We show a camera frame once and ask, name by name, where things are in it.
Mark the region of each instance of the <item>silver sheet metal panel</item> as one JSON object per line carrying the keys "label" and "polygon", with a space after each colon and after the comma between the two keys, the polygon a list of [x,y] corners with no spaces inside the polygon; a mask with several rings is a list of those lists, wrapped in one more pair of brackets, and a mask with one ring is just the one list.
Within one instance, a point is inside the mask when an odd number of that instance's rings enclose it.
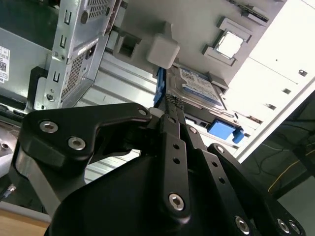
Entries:
{"label": "silver sheet metal panel", "polygon": [[106,29],[114,4],[115,0],[61,1],[43,99],[46,109],[61,107],[87,76],[91,63],[98,65],[94,52],[99,41],[108,39]]}

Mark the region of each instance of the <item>cable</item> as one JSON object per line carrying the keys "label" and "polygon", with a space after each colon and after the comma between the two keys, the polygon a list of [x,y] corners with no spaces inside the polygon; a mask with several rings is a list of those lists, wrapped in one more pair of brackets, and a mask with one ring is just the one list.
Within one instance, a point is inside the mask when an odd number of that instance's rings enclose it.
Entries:
{"label": "cable", "polygon": [[[308,152],[305,156],[310,155],[311,153],[315,152],[315,149]],[[285,169],[285,171],[283,171],[277,178],[276,180],[270,185],[270,187],[268,188],[268,192],[270,192],[270,190],[272,189],[272,187],[277,183],[277,181],[294,165],[296,165],[297,163],[299,163],[300,160],[297,160],[295,162],[293,162],[291,165],[288,166],[288,168]]]}
{"label": "cable", "polygon": [[272,150],[275,150],[275,151],[290,151],[289,149],[278,149],[278,148],[275,148],[275,147],[271,147],[271,146],[269,146],[267,144],[264,144],[264,143],[262,143],[261,145],[266,146],[266,147],[268,147],[268,148],[270,148]]}
{"label": "cable", "polygon": [[271,158],[271,157],[273,157],[273,156],[275,156],[275,155],[277,155],[277,154],[279,154],[279,153],[281,153],[281,152],[283,152],[283,150],[279,150],[279,151],[277,151],[277,152],[275,152],[275,153],[272,153],[272,154],[269,155],[269,156],[264,157],[264,158],[261,160],[260,164],[259,164],[259,168],[262,169],[262,164],[263,164],[267,159],[269,159],[269,158]]}
{"label": "cable", "polygon": [[268,192],[270,192],[270,190],[272,189],[272,187],[278,182],[278,180],[292,167],[294,166],[295,164],[299,163],[300,160],[296,161],[296,162],[293,162],[291,165],[289,165],[288,168],[285,169],[285,171],[283,171],[279,176],[278,178],[276,178],[276,180],[270,185],[270,187],[268,188]]}
{"label": "cable", "polygon": [[311,131],[311,130],[309,130],[309,129],[306,129],[306,128],[303,128],[303,127],[301,127],[301,126],[297,126],[297,125],[294,125],[294,124],[281,124],[280,126],[295,127],[295,128],[299,128],[299,129],[305,130],[305,131],[307,131],[307,132],[309,132],[309,133],[311,133],[311,132],[312,132],[312,131]]}

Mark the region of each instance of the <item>small screw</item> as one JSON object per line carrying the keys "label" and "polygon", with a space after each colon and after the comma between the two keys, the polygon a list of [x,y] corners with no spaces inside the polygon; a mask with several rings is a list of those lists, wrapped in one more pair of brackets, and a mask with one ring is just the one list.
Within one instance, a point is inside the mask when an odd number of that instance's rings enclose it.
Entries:
{"label": "small screw", "polygon": [[47,97],[48,101],[50,101],[50,102],[55,101],[54,96],[53,96],[53,95],[51,95],[50,93],[49,93],[49,94],[47,94],[47,95],[46,95],[46,97]]}
{"label": "small screw", "polygon": [[284,232],[286,232],[287,234],[290,233],[288,226],[281,219],[278,219],[278,225],[280,229],[282,229]]}
{"label": "small screw", "polygon": [[1,144],[1,147],[2,147],[3,149],[8,149],[8,148],[9,148],[8,144],[5,144],[5,143]]}
{"label": "small screw", "polygon": [[68,146],[74,150],[80,151],[85,148],[85,142],[78,137],[72,137],[68,140]]}
{"label": "small screw", "polygon": [[239,217],[239,216],[235,217],[235,224],[243,234],[245,234],[245,235],[250,234],[250,228],[248,227],[247,223],[241,217]]}
{"label": "small screw", "polygon": [[297,232],[298,234],[301,234],[300,229],[296,226],[296,224],[292,221],[289,220],[290,226],[294,229],[295,232]]}
{"label": "small screw", "polygon": [[224,149],[220,146],[217,146],[218,150],[221,152],[221,153],[224,153]]}
{"label": "small screw", "polygon": [[142,114],[142,115],[144,115],[144,116],[147,115],[147,112],[146,112],[146,111],[143,111],[143,110],[141,110],[141,109],[139,109],[138,111],[139,111],[140,114]]}
{"label": "small screw", "polygon": [[55,133],[58,130],[58,125],[52,121],[43,121],[39,124],[39,128],[45,133]]}
{"label": "small screw", "polygon": [[184,209],[184,201],[178,194],[176,193],[170,194],[168,196],[168,200],[175,210],[181,211]]}
{"label": "small screw", "polygon": [[197,130],[196,130],[194,127],[189,127],[189,130],[190,130],[192,133],[194,133],[194,134],[197,133]]}

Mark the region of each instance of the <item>barcode label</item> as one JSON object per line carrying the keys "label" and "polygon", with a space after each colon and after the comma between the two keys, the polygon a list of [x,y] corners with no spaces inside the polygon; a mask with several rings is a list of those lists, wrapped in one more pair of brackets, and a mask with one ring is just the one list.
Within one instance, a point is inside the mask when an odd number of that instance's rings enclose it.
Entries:
{"label": "barcode label", "polygon": [[220,98],[209,81],[201,78],[192,71],[182,68],[180,68],[180,75],[186,81],[186,84],[183,84],[185,91],[189,91],[205,100],[221,105]]}
{"label": "barcode label", "polygon": [[0,46],[0,83],[9,80],[10,50]]}

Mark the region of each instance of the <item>rectangular slot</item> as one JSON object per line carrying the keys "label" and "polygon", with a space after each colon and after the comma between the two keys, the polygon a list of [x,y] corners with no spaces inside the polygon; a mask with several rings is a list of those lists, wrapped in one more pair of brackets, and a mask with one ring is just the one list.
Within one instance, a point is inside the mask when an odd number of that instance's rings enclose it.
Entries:
{"label": "rectangular slot", "polygon": [[205,123],[205,122],[200,122],[200,126],[205,128],[205,127],[207,127],[207,123]]}
{"label": "rectangular slot", "polygon": [[60,73],[57,74],[57,72],[55,71],[53,80],[58,83],[59,82],[59,77],[60,77]]}
{"label": "rectangular slot", "polygon": [[64,22],[65,22],[67,25],[70,24],[71,15],[72,15],[71,11],[67,11],[67,10],[66,10],[65,13],[64,13]]}
{"label": "rectangular slot", "polygon": [[60,46],[65,48],[65,43],[67,42],[67,37],[61,35]]}
{"label": "rectangular slot", "polygon": [[282,92],[286,93],[286,94],[290,94],[291,93],[291,90],[285,88],[284,90],[282,90]]}
{"label": "rectangular slot", "polygon": [[126,35],[123,38],[122,46],[120,47],[119,53],[131,58],[133,50],[137,44],[137,39],[132,35]]}
{"label": "rectangular slot", "polygon": [[307,75],[307,72],[305,70],[299,70],[299,74],[305,77]]}
{"label": "rectangular slot", "polygon": [[276,107],[274,105],[272,105],[272,104],[266,104],[266,106],[268,108],[270,108],[271,110],[275,110],[276,109]]}

